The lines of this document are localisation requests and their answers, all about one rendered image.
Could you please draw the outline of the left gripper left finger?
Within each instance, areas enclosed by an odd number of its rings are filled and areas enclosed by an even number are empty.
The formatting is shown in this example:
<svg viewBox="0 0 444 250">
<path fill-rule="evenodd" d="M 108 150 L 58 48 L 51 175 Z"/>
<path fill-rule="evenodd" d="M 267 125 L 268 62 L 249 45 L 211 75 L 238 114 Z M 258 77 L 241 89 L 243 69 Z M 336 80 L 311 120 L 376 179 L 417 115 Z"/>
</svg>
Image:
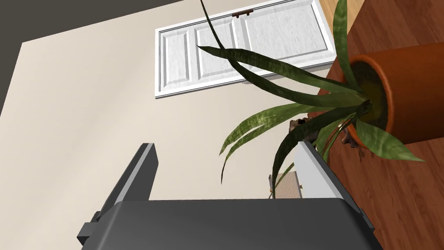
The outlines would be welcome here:
<svg viewBox="0 0 444 250">
<path fill-rule="evenodd" d="M 158 167 L 158 158 L 153 143 L 143 143 L 125 169 L 105 201 L 99 216 L 103 216 L 121 201 L 144 201 L 151 194 Z"/>
</svg>

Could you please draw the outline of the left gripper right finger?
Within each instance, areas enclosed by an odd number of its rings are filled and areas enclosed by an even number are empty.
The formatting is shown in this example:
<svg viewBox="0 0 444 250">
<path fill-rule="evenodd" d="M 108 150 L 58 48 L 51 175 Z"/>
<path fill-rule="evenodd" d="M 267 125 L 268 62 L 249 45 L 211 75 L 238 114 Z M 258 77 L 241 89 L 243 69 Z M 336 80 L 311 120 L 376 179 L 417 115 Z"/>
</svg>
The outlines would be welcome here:
<svg viewBox="0 0 444 250">
<path fill-rule="evenodd" d="M 303 198 L 341 198 L 360 212 L 345 186 L 312 144 L 301 141 L 295 147 L 294 167 Z"/>
</svg>

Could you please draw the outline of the beige striped radiator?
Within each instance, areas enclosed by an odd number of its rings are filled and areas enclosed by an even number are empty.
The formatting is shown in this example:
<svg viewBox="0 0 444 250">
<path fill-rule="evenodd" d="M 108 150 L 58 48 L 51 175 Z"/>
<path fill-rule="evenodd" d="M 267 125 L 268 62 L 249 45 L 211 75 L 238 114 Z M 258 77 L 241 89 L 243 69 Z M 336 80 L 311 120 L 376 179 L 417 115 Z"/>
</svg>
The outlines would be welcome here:
<svg viewBox="0 0 444 250">
<path fill-rule="evenodd" d="M 277 198 L 277 199 L 302 198 L 302 192 L 301 192 L 302 186 L 299 183 L 297 172 L 296 171 L 288 172 L 282 178 L 280 183 L 278 184 L 278 181 L 282 175 L 283 175 L 283 173 L 280 173 L 277 177 L 276 191 L 275 191 L 276 195 L 273 195 L 273 193 L 272 193 L 272 175 L 269 175 L 269 177 L 268 177 L 269 185 L 270 185 L 269 198 Z"/>
</svg>

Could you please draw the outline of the green plant in terracotta pot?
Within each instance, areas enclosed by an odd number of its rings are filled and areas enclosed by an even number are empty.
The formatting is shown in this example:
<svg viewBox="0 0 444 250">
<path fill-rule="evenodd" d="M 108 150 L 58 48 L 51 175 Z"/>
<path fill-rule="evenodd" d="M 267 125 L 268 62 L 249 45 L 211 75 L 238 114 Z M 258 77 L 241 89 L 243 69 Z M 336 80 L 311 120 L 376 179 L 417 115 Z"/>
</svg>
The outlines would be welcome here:
<svg viewBox="0 0 444 250">
<path fill-rule="evenodd" d="M 381 158 L 419 161 L 407 144 L 444 137 L 444 43 L 390 49 L 354 57 L 348 55 L 347 0 L 338 0 L 333 39 L 340 81 L 253 51 L 218 47 L 200 49 L 229 61 L 246 81 L 291 101 L 261 111 L 241 122 L 225 139 L 229 154 L 265 131 L 300 113 L 320 114 L 295 126 L 274 158 L 271 191 L 291 150 L 315 132 L 313 143 L 323 160 L 340 131 L 351 127 L 351 138 Z"/>
</svg>

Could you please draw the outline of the white panelled door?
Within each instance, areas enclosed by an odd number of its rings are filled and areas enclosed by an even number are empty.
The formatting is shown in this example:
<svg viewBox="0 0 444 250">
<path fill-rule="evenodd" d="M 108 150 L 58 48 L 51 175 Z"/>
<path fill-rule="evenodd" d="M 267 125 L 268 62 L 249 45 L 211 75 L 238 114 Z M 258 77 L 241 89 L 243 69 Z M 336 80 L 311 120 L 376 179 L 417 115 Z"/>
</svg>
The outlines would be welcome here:
<svg viewBox="0 0 444 250">
<path fill-rule="evenodd" d="M 249 16 L 232 17 L 253 9 Z M 237 10 L 165 26 L 155 31 L 157 99 L 245 79 L 228 60 L 201 50 L 246 49 L 301 69 L 319 68 L 336 58 L 333 36 L 319 0 L 272 0 Z"/>
</svg>

